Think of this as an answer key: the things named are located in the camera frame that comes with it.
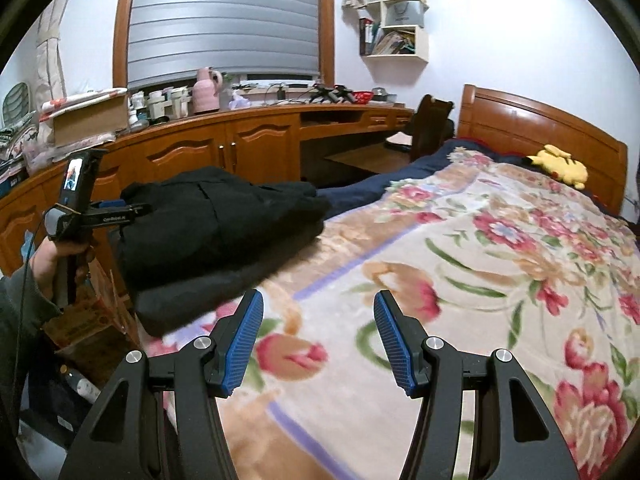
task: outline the blue gripper pad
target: blue gripper pad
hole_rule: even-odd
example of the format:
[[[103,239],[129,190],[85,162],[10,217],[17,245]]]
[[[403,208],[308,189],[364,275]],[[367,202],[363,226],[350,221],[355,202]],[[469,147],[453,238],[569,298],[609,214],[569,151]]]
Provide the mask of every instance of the blue gripper pad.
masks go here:
[[[248,301],[249,305],[244,310],[244,314],[240,312],[241,302],[241,306],[238,306],[238,310],[232,316],[232,318],[235,318],[240,315],[242,318],[225,357],[225,371],[220,387],[227,396],[231,395],[234,388],[237,388],[242,383],[249,357],[251,357],[251,352],[254,349],[255,338],[262,324],[264,311],[262,294],[256,290],[253,297]]]
[[[98,204],[98,208],[102,209],[106,207],[124,207],[126,205],[127,203],[119,198],[117,200],[102,200],[102,202]]]
[[[388,290],[376,294],[373,316],[396,383],[408,396],[421,397],[431,370],[421,346],[427,333],[417,319],[402,314]]]

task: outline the person's arm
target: person's arm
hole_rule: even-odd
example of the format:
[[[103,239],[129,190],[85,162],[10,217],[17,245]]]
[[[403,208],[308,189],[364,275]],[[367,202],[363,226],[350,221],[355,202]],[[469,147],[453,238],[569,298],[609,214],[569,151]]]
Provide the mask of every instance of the person's arm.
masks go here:
[[[52,242],[45,238],[29,265],[22,266],[10,278],[2,278],[0,281],[0,400],[4,404],[14,435],[17,434],[18,428],[20,397],[27,372],[32,364],[31,356],[35,350],[38,334],[49,319],[60,313],[56,305],[50,301],[53,296],[53,278],[58,259],[84,253],[86,250],[87,244]],[[86,272],[86,266],[80,266],[76,279],[83,280]],[[16,355],[22,294],[24,294],[22,338],[19,354]],[[14,387],[16,360],[18,368]]]

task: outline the metal screw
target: metal screw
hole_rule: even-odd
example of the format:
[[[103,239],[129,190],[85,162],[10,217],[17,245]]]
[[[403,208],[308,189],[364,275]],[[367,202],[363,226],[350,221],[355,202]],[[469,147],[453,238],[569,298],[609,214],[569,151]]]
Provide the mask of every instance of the metal screw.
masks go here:
[[[204,350],[205,348],[209,348],[211,346],[211,339],[204,335],[197,338],[196,341],[193,342],[193,345],[198,350]]]
[[[127,354],[127,363],[137,363],[142,359],[142,352],[140,350],[132,350]]]
[[[444,341],[439,337],[430,337],[427,339],[427,346],[432,350],[440,350],[444,346]]]
[[[508,363],[513,359],[513,354],[504,348],[500,348],[496,351],[495,356],[503,363]]]

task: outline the window blind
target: window blind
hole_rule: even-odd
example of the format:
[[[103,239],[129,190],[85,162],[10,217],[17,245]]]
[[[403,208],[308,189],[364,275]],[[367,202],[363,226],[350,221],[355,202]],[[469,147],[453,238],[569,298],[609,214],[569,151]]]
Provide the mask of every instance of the window blind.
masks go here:
[[[318,0],[133,0],[129,87],[231,73],[318,74]]]

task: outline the human hand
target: human hand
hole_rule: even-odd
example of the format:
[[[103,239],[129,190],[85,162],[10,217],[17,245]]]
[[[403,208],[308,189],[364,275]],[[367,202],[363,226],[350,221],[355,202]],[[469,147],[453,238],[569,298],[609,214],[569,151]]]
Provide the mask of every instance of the human hand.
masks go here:
[[[78,255],[76,283],[79,284],[86,279],[89,272],[88,264],[95,258],[94,250],[88,242],[53,242],[46,237],[29,260],[40,293],[49,301],[53,298],[53,278],[56,275],[58,260],[75,254]]]

